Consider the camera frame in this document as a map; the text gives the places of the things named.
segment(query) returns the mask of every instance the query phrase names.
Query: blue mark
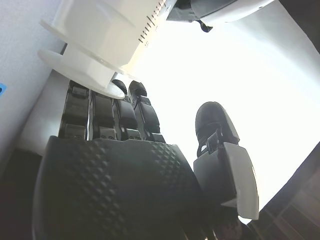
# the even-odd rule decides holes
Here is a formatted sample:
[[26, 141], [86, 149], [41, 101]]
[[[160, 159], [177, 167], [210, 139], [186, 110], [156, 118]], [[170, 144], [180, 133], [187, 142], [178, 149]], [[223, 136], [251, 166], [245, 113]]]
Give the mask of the blue mark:
[[2, 84], [2, 83], [0, 83], [0, 97], [1, 97], [2, 94], [4, 94], [6, 89], [7, 89], [7, 86]]

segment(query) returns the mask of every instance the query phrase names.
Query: gray wall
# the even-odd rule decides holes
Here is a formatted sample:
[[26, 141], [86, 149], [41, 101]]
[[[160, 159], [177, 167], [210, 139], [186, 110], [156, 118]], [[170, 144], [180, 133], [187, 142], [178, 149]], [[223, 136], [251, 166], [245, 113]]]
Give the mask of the gray wall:
[[37, 56], [39, 48], [59, 52], [64, 43], [39, 25], [50, 20], [60, 0], [0, 1], [0, 175], [17, 136], [39, 97], [51, 69]]

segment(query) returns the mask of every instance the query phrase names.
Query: blue sticker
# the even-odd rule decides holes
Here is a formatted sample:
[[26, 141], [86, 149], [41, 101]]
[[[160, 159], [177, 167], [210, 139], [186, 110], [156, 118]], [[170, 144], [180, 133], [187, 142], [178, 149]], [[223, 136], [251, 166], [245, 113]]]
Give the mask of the blue sticker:
[[1, 97], [2, 94], [4, 94], [6, 89], [7, 89], [7, 86], [2, 84], [2, 83], [0, 83], [0, 97]]

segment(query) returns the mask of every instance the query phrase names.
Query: bright white background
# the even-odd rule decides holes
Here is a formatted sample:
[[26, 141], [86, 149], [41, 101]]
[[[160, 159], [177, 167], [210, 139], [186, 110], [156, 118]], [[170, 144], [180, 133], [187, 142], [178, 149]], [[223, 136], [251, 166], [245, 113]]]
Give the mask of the bright white background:
[[161, 132], [189, 164], [195, 117], [223, 105], [251, 157], [260, 209], [320, 140], [320, 56], [279, 2], [210, 33], [197, 22], [167, 22], [139, 61]]

